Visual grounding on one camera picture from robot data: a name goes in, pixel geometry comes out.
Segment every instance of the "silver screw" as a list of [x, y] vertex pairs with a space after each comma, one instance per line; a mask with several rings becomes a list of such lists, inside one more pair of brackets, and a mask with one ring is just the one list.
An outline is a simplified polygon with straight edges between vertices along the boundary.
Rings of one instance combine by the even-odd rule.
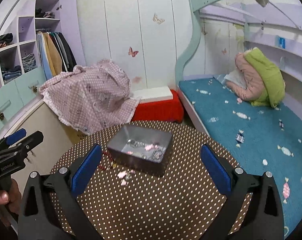
[[62, 167], [62, 168], [59, 170], [59, 173], [60, 173], [60, 174], [65, 174], [67, 171], [68, 171], [68, 169], [67, 169], [66, 167]]
[[38, 175], [38, 173], [36, 171], [33, 171], [30, 173], [31, 178], [35, 178], [37, 175]]
[[266, 175], [267, 177], [269, 177], [269, 178], [272, 178], [272, 177], [273, 177], [273, 174], [272, 174], [272, 172], [270, 172], [270, 171], [267, 171], [267, 172], [265, 173], [265, 175]]
[[243, 171], [242, 168], [237, 167], [237, 168], [235, 168], [235, 172], [236, 172], [237, 174], [242, 174], [244, 171]]

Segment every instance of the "red cloth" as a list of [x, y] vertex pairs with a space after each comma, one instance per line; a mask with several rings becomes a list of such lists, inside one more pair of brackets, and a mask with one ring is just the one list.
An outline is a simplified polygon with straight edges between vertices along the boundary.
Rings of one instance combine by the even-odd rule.
[[167, 121], [179, 122], [183, 120], [184, 110], [178, 93], [171, 90], [172, 100], [139, 104], [131, 121]]

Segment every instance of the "red butterfly sticker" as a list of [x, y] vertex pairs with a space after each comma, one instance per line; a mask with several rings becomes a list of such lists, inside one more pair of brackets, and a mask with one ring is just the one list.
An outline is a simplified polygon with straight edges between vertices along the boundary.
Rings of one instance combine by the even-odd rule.
[[129, 49], [129, 55], [132, 57], [135, 57], [139, 52], [138, 51], [133, 51], [132, 48], [130, 47]]

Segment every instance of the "purple cabinet door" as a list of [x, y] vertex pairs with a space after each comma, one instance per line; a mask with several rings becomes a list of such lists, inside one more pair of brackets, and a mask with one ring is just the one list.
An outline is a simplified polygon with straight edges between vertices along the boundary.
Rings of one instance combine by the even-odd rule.
[[61, 32], [72, 50], [76, 63], [86, 66], [80, 38], [76, 0], [60, 0], [60, 5]]

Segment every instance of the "gray plastic box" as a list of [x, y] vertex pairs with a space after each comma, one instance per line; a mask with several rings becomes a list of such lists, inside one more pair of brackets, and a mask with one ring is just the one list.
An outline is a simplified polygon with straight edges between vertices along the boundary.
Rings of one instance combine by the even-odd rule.
[[162, 177], [172, 154], [172, 134], [127, 124], [109, 141], [107, 149], [116, 163]]

